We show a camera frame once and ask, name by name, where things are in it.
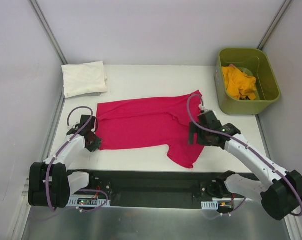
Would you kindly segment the magenta t shirt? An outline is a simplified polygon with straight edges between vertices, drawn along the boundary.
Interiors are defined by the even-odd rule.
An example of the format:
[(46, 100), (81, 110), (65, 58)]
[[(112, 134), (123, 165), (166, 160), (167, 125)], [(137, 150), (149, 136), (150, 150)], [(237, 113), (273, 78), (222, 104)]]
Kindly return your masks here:
[(197, 90), (175, 97), (152, 97), (99, 103), (96, 135), (100, 150), (127, 150), (168, 146), (167, 157), (191, 169), (203, 146), (189, 144), (189, 123), (200, 113)]

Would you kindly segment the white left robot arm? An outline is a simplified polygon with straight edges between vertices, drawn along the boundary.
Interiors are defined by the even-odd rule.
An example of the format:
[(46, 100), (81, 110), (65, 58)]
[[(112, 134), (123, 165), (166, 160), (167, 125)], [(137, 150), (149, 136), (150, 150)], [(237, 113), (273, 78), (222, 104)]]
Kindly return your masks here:
[(94, 153), (100, 148), (102, 140), (95, 134), (97, 129), (96, 117), (82, 115), (80, 123), (67, 132), (65, 143), (56, 153), (31, 165), (28, 185), (31, 206), (64, 208), (78, 190), (87, 195), (95, 192), (97, 183), (88, 173), (68, 174), (67, 171), (81, 153)]

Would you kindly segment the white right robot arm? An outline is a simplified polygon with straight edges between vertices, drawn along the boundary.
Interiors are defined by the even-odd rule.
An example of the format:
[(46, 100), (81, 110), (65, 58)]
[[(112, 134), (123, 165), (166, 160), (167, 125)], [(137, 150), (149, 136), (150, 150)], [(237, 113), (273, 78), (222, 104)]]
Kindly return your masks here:
[(232, 124), (221, 125), (211, 111), (202, 111), (198, 120), (189, 122), (188, 143), (205, 147), (219, 147), (239, 160), (256, 180), (227, 171), (216, 178), (218, 197), (241, 195), (261, 204), (264, 211), (275, 220), (294, 216), (295, 209), (302, 216), (302, 176), (297, 171), (287, 171), (252, 147)]

